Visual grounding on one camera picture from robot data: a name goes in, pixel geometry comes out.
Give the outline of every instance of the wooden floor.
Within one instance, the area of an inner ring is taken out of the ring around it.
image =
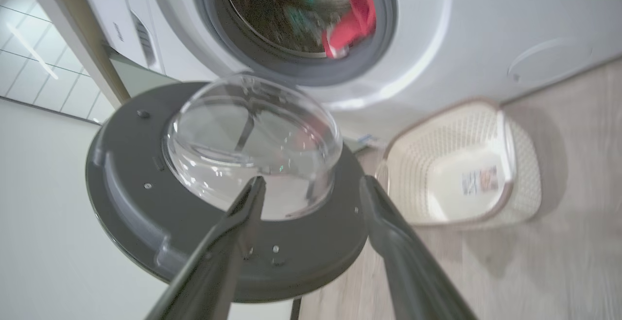
[[[418,230],[481,320],[622,319],[622,60],[505,107],[533,138],[542,207],[493,231]],[[373,173],[378,154],[360,158]],[[369,243],[300,320],[395,318]]]

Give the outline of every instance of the washing machine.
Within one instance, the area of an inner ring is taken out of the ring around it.
[[[111,2],[89,1],[105,23]],[[375,31],[340,59],[287,46],[236,1],[124,0],[116,15],[135,32],[102,26],[121,54],[175,79],[253,70],[297,85],[346,138],[375,145],[462,99],[507,101],[622,54],[622,0],[373,0]]]

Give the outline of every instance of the tiled wall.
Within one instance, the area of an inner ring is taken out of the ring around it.
[[[36,0],[0,1],[0,96],[98,123],[114,111]]]

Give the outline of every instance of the white tile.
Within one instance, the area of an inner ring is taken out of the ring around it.
[[[28,14],[37,0],[5,0],[3,6]]]
[[[29,59],[6,97],[31,104],[49,76],[38,61]]]
[[[45,83],[34,104],[38,107],[60,111],[60,107],[62,107],[67,96],[69,96],[71,87],[73,87],[80,75],[62,68],[53,68],[53,71],[58,76],[58,79],[47,79],[47,83]]]
[[[4,46],[4,50],[21,56],[31,56],[31,52],[26,46],[34,49],[38,41],[43,37],[43,34],[45,34],[45,30],[48,26],[51,26],[51,23],[48,21],[43,21],[40,18],[32,16],[26,17],[18,27],[15,27],[24,41],[20,41],[20,39],[14,36],[9,39],[9,43]]]
[[[35,5],[35,7],[28,14],[40,19],[44,19],[46,21],[50,21],[50,18],[47,16],[45,11],[39,4]]]
[[[49,30],[47,30],[45,36],[41,39],[41,41],[37,44],[37,48],[35,51],[39,56],[45,61],[45,63],[49,63],[51,65],[56,65],[58,59],[60,58],[60,54],[63,53],[63,50],[67,47],[67,44],[63,40],[63,37],[60,36],[56,27],[52,26]]]
[[[71,90],[71,94],[69,94],[67,102],[60,111],[73,116],[86,118],[95,102],[95,98],[97,98],[98,92],[100,92],[100,90],[97,88],[93,78],[80,75],[76,85]]]
[[[78,58],[73,54],[71,48],[65,49],[63,56],[60,57],[60,61],[56,63],[56,65],[73,72],[80,73],[80,71],[82,71],[82,63],[78,61]]]
[[[5,96],[9,91],[26,61],[27,58],[22,56],[0,52],[0,96]]]
[[[12,27],[18,27],[19,24],[22,23],[22,21],[27,17],[28,15],[22,14],[21,12],[0,7],[0,47],[4,47],[9,39],[13,37],[13,34],[7,27],[7,24]]]
[[[95,105],[93,105],[93,109],[88,118],[97,123],[104,123],[113,112],[115,112],[115,108],[110,104],[108,99],[106,99],[106,96],[100,93],[97,96]]]

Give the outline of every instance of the white plastic basket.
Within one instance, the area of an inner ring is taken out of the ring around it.
[[[412,225],[518,223],[540,207],[540,170],[527,133],[486,100],[460,103],[393,139],[376,172]]]

